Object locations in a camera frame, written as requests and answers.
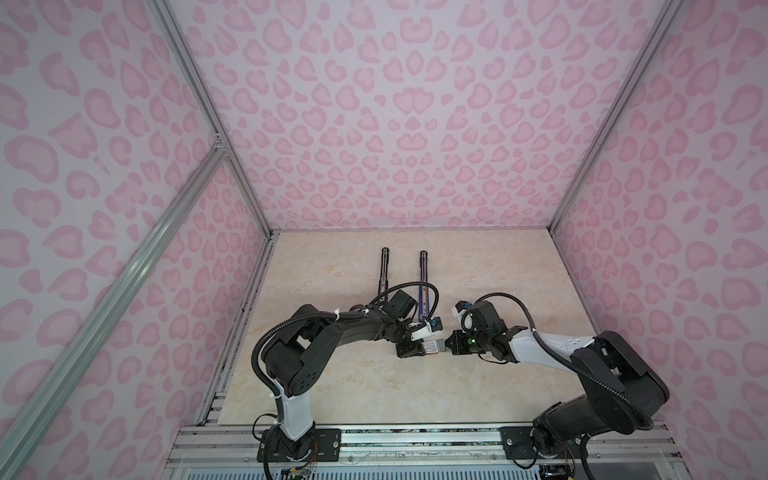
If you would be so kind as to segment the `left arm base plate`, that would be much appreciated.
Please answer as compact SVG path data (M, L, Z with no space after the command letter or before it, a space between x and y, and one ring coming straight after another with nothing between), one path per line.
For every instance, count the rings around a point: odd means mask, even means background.
M337 462L341 449L340 429L310 428L297 440L291 440L280 427L268 430L259 446L257 459L272 462Z

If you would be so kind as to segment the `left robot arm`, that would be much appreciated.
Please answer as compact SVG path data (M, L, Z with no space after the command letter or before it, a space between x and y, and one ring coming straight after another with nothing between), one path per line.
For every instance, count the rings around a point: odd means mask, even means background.
M284 443L310 441L315 428L310 391L336 349L355 342L410 341L408 320L416 308L410 296L350 311L321 311L306 304L262 335L252 351L251 367L275 400L277 431Z

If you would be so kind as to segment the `red white staple box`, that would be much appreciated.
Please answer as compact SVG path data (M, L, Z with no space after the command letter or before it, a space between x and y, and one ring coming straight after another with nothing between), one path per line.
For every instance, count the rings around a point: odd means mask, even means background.
M434 355L446 351L445 340L442 338L423 340L422 347L426 355Z

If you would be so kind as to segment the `aluminium front rail frame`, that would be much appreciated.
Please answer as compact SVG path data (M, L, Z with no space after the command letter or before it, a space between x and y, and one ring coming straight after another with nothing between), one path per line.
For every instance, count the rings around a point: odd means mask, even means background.
M185 427L164 479L688 479L663 426L606 433L536 457L523 423L323 425L299 461L265 461L268 423Z

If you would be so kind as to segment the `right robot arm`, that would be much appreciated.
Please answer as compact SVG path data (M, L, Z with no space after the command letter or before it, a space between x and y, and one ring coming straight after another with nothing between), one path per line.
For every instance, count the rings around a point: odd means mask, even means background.
M534 364L578 377L581 395L532 421L528 449L539 457L554 458L582 437L650 430L653 416L670 399L665 382L615 331L546 334L519 298L503 292L460 301L452 314L460 324L446 341L452 354L491 354L497 364Z

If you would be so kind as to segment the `aluminium diagonal wall strut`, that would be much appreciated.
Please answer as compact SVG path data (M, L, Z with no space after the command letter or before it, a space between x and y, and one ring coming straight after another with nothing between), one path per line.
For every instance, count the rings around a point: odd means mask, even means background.
M211 149L182 190L137 248L118 279L64 350L7 430L1 442L1 477L15 479L26 466L61 409L127 312L210 180L227 148Z

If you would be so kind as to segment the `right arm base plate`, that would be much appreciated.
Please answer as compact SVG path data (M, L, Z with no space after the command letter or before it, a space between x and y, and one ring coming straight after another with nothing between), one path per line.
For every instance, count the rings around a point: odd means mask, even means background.
M544 460L582 460L590 457L580 437L558 440L532 425L502 426L498 431L506 459L524 466Z

